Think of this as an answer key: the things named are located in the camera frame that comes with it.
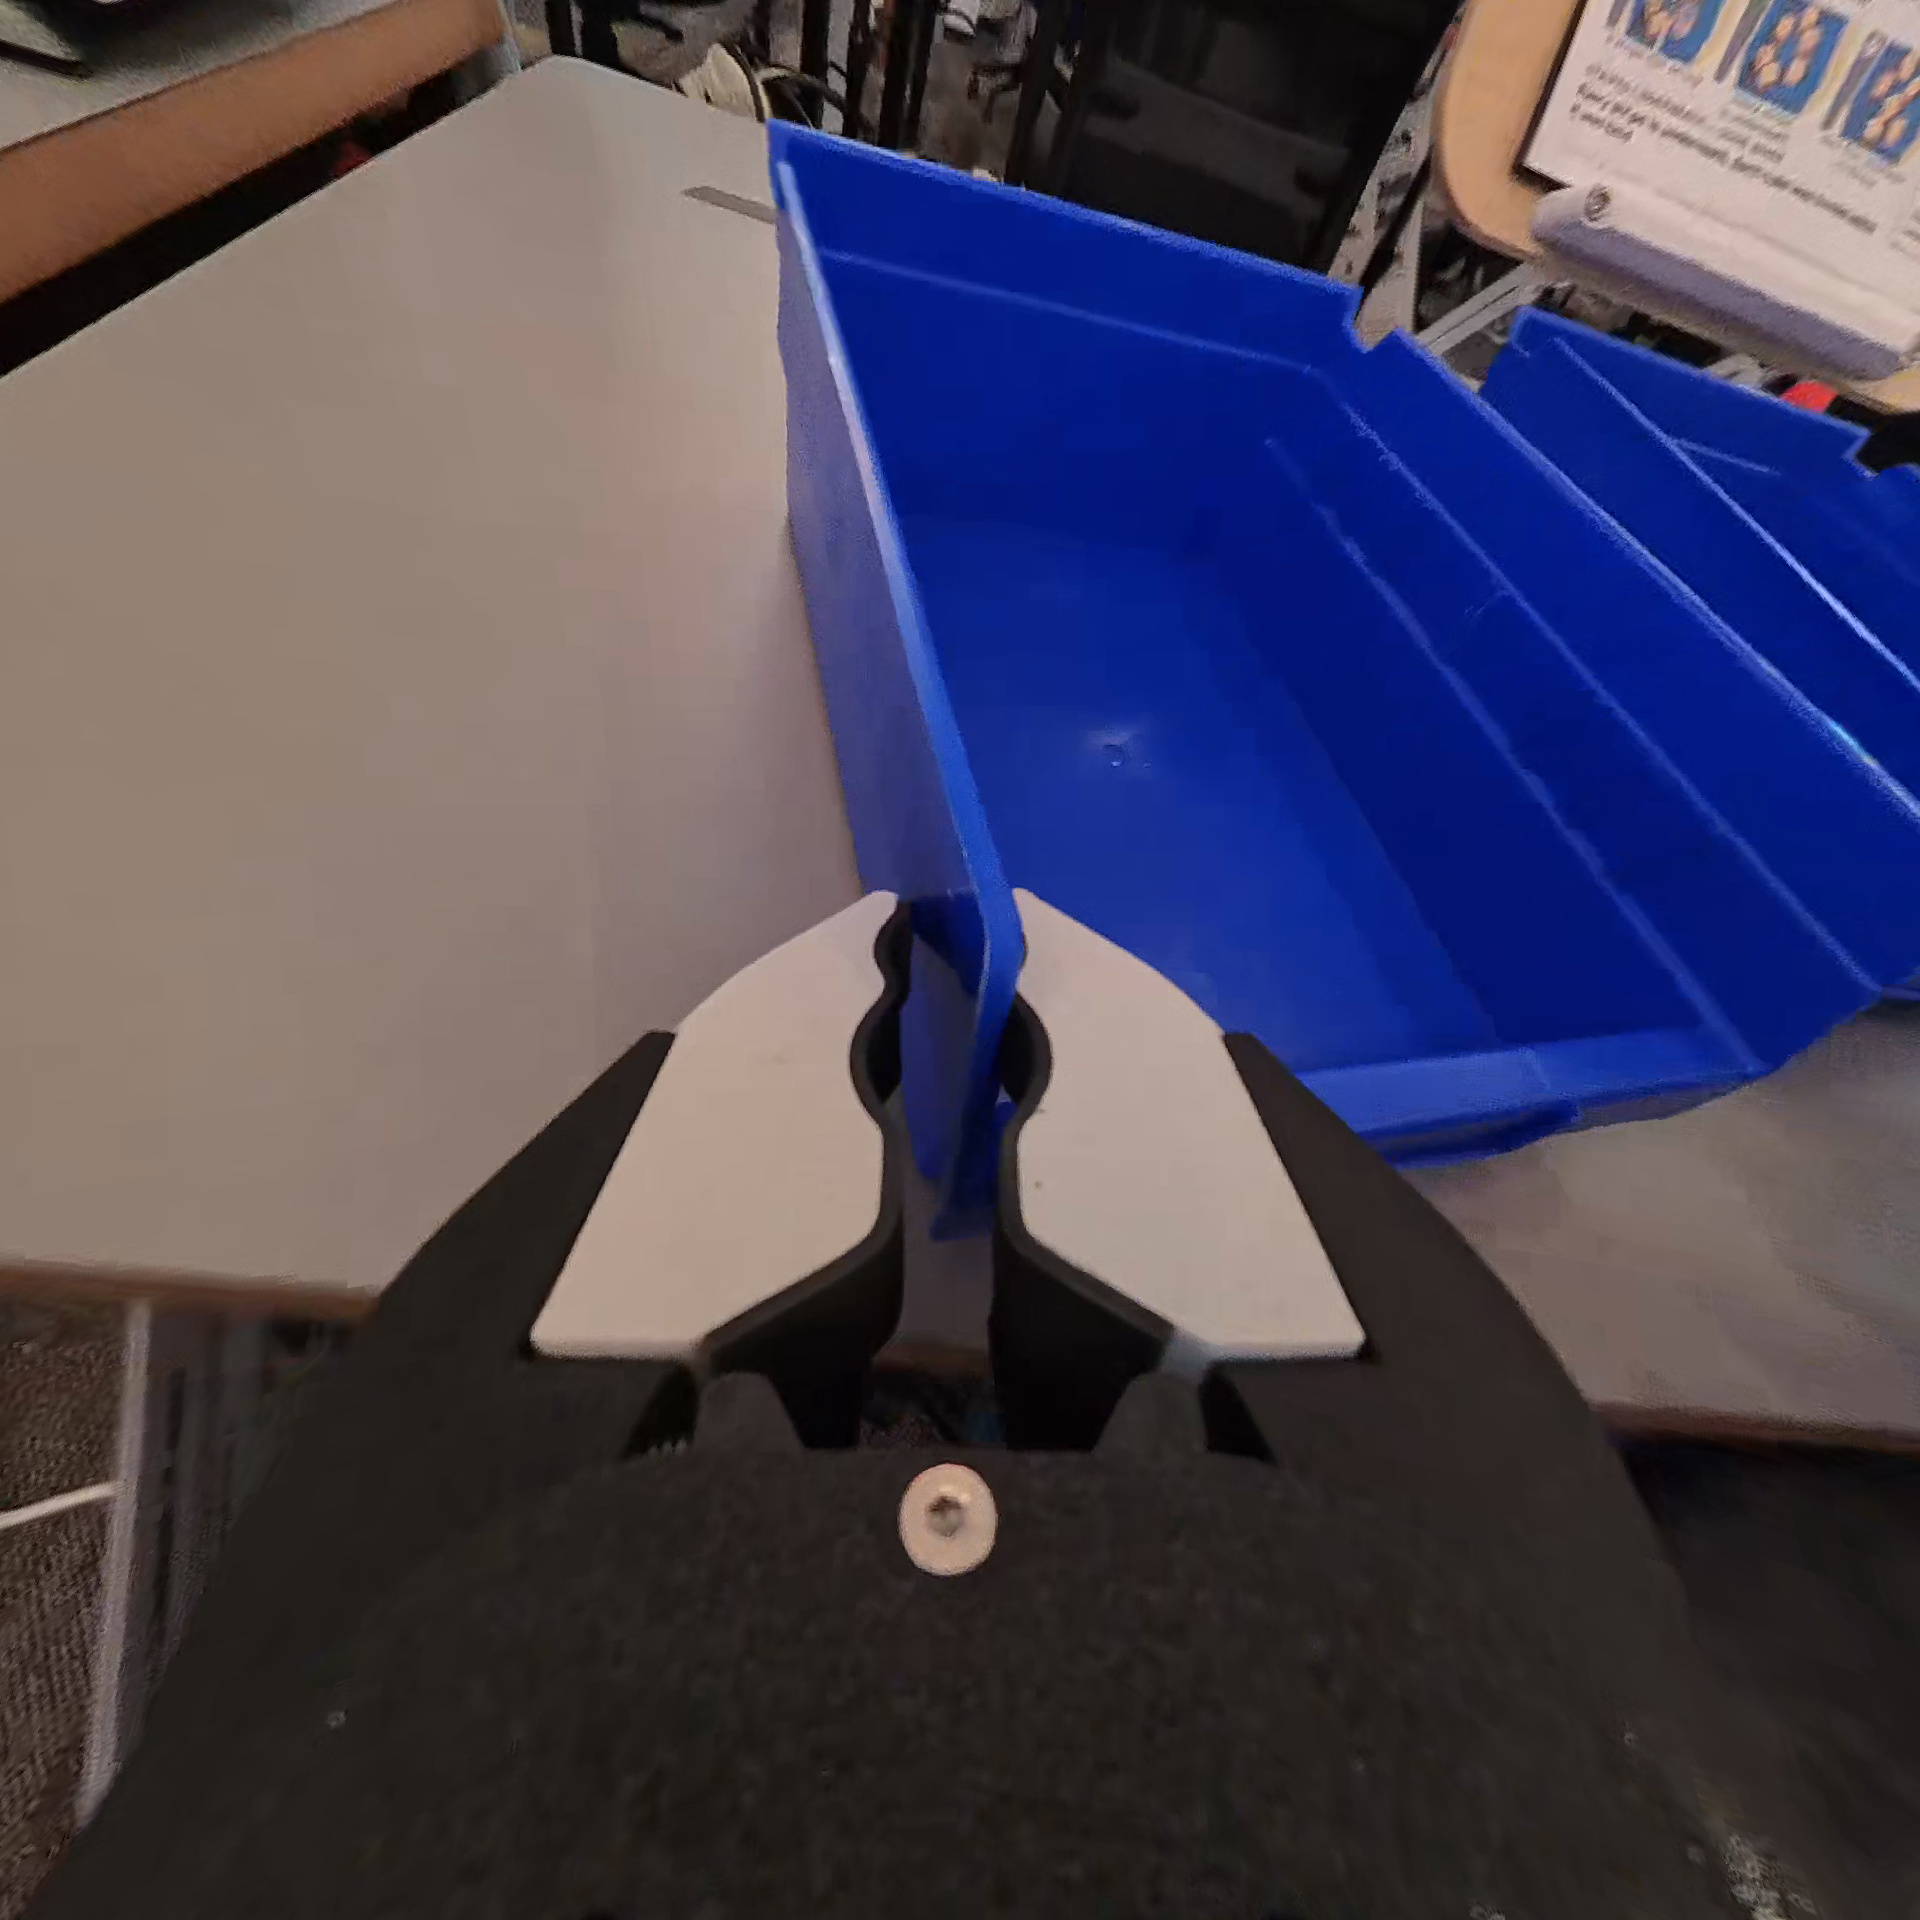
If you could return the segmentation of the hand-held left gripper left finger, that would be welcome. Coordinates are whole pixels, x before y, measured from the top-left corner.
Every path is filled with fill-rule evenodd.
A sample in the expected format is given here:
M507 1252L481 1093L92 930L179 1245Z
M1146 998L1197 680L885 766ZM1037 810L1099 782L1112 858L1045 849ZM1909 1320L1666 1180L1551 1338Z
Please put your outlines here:
M675 1029L533 1324L548 1359L760 1375L850 1449L906 1296L913 925L895 894L770 949Z

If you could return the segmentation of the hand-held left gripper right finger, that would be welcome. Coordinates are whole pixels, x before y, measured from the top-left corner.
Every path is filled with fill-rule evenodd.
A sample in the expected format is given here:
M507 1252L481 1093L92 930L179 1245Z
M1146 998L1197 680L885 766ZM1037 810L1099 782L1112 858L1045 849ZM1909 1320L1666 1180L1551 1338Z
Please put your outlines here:
M993 1382L1015 1449L1083 1452L1130 1388L1354 1359L1365 1329L1234 1063L1169 976L1015 888Z

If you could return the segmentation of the blue plastic bin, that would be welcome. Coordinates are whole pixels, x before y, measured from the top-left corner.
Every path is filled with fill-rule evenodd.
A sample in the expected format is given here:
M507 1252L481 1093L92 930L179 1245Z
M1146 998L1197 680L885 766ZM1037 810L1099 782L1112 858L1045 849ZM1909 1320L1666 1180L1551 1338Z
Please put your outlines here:
M1888 777L1916 786L1916 473L1857 425L1527 311L1488 404Z
M1386 1158L1680 1113L1916 974L1916 685L1760 641L1356 296L768 135L787 516L904 1116L991 1208L1028 890Z

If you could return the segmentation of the grey mesh office chair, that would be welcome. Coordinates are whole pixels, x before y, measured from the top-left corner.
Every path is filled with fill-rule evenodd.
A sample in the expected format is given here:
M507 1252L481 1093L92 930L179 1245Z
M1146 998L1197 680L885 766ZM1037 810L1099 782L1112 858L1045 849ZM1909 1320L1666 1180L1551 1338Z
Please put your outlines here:
M1028 175L1055 199L1328 272L1451 1L1071 4Z

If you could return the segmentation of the printed instruction sheet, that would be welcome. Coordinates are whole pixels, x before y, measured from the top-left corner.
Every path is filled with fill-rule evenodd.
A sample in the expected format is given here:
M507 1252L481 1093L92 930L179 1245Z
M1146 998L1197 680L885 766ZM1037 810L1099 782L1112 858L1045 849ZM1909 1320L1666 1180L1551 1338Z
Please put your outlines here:
M1517 173L1642 186L1873 277L1916 269L1916 138L1916 4L1600 1Z

